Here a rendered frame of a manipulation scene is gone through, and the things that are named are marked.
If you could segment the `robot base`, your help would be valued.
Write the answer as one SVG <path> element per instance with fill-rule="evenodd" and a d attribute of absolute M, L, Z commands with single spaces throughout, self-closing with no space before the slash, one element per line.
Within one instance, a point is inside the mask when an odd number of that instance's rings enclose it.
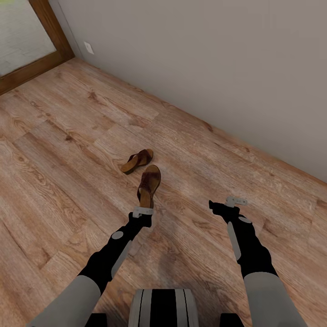
<path fill-rule="evenodd" d="M 107 327 L 106 313 L 91 313 L 85 327 Z M 222 313 L 220 327 L 244 327 L 244 325 L 236 313 Z"/>

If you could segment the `sandal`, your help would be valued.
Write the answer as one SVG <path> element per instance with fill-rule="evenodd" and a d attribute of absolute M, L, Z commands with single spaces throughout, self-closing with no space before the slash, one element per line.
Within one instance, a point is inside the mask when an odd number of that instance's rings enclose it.
<path fill-rule="evenodd" d="M 142 175 L 142 181 L 137 190 L 140 207 L 154 208 L 153 195 L 161 182 L 161 172 L 156 165 L 150 165 Z"/>
<path fill-rule="evenodd" d="M 131 174 L 136 167 L 146 166 L 153 158 L 151 149 L 144 149 L 138 154 L 131 155 L 129 161 L 121 167 L 121 171 L 126 175 Z"/>

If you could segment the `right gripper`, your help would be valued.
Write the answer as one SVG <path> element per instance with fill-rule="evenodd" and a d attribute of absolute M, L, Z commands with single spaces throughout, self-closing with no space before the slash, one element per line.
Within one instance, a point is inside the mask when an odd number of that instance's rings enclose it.
<path fill-rule="evenodd" d="M 223 219 L 228 212 L 240 213 L 239 207 L 236 206 L 234 206 L 234 208 L 228 207 L 223 203 L 217 203 L 217 202 L 214 203 L 212 200 L 209 201 L 209 207 L 213 210 L 214 214 L 221 215 Z"/>

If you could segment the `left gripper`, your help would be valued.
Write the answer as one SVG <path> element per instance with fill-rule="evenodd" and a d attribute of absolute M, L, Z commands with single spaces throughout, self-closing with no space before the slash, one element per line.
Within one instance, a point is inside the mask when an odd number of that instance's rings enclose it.
<path fill-rule="evenodd" d="M 151 215 L 142 214 L 142 216 L 140 216 L 139 218 L 134 218 L 133 212 L 130 212 L 128 216 L 129 216 L 128 223 L 133 223 L 134 225 L 136 225 L 138 230 L 137 234 L 139 233 L 140 229 L 143 226 L 151 227 L 152 225 Z"/>

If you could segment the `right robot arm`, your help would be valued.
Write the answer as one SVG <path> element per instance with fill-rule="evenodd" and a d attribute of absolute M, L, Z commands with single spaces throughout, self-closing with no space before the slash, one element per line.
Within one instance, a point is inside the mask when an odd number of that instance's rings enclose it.
<path fill-rule="evenodd" d="M 241 266 L 253 327 L 308 327 L 271 264 L 270 252 L 255 236 L 253 223 L 239 214 L 235 204 L 247 205 L 242 198 L 227 197 L 226 203 L 209 201 L 221 215 Z"/>

